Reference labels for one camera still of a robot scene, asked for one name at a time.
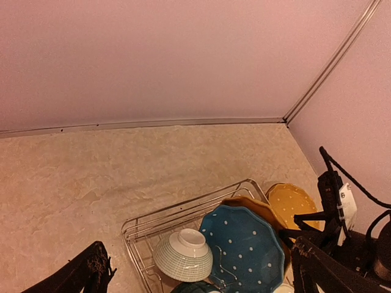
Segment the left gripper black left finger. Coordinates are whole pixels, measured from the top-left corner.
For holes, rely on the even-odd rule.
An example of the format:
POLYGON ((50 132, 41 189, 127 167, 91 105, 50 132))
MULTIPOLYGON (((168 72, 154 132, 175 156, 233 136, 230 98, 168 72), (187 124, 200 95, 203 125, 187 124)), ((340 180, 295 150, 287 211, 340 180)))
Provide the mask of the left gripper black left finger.
POLYGON ((90 244, 57 272, 25 292, 107 292, 116 273, 101 241, 90 244))

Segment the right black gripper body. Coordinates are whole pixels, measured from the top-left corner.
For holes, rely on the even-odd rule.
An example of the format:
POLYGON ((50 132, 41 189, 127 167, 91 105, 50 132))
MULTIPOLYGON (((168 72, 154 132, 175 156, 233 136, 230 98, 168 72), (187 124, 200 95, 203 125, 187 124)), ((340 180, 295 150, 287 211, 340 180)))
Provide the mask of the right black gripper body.
POLYGON ((299 227, 298 230, 282 228, 278 230, 278 237, 286 246, 289 262, 293 258, 293 246, 299 237, 304 237, 316 247, 330 253, 338 242, 341 230, 344 227, 345 221, 340 220, 340 214, 336 212, 328 213, 325 211, 315 212, 311 214, 296 214, 294 215, 294 223, 299 227), (324 222, 323 230, 319 230, 307 224, 308 221, 324 222))

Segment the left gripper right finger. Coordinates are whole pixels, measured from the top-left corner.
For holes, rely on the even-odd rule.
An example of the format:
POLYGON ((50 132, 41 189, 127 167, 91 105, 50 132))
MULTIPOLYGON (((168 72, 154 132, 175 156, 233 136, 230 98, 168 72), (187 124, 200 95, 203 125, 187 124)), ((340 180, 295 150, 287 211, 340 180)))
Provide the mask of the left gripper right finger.
POLYGON ((295 292, 387 292, 347 269, 304 237, 291 249, 295 292))

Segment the yellow polka dot plate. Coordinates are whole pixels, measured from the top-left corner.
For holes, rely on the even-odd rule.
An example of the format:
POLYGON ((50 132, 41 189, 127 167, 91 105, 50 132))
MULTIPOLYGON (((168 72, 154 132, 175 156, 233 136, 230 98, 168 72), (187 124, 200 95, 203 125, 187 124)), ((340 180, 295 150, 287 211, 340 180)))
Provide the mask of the yellow polka dot plate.
POLYGON ((224 199, 221 201, 221 204, 230 207, 247 208, 271 225, 271 227, 276 232, 277 240, 279 241, 280 245, 283 248, 283 252, 285 255, 284 272, 287 272, 288 267, 291 263, 291 253, 288 246, 283 242, 283 240, 279 236, 280 230, 284 230, 288 228, 285 222, 283 221, 283 219, 281 218, 281 216, 279 216, 270 205, 260 200, 245 197, 242 195, 224 199))
POLYGON ((294 222, 295 215, 318 212, 307 192, 293 184, 277 183, 269 188, 266 196, 273 210, 281 216, 289 229, 299 229, 294 222))

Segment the blue polka dot plate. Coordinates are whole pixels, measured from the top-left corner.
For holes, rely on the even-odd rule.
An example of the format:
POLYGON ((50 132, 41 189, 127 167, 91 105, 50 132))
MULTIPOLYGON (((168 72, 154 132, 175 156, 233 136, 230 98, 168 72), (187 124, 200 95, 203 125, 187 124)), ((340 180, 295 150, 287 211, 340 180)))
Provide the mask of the blue polka dot plate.
POLYGON ((274 292, 283 283, 280 240, 249 209, 222 204, 203 218, 199 231, 213 254, 209 279, 223 292, 274 292))

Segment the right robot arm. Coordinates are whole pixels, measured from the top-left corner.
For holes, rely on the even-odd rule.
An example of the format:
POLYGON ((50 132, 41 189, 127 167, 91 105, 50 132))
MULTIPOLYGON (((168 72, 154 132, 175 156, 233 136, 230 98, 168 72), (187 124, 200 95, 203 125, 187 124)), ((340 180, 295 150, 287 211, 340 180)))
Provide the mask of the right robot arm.
POLYGON ((279 231, 291 250, 295 292, 390 292, 390 223, 378 238, 371 235, 385 217, 389 210, 365 234, 353 231, 338 246, 343 231, 338 213, 296 215, 298 230, 279 231))

